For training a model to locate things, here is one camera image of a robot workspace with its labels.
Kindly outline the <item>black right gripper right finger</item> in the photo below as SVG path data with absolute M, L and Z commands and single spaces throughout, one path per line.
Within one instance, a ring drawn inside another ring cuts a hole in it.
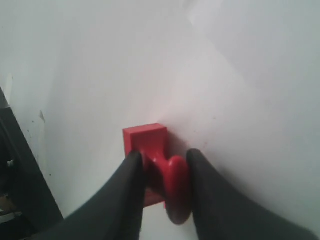
M 192 183 L 193 220 L 200 240 L 316 240 L 232 186 L 195 148 L 186 153 Z

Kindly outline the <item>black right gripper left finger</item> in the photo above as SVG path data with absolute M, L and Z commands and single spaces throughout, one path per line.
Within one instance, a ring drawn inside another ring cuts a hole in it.
M 143 158 L 131 152 L 82 207 L 39 240 L 138 240 L 145 200 Z

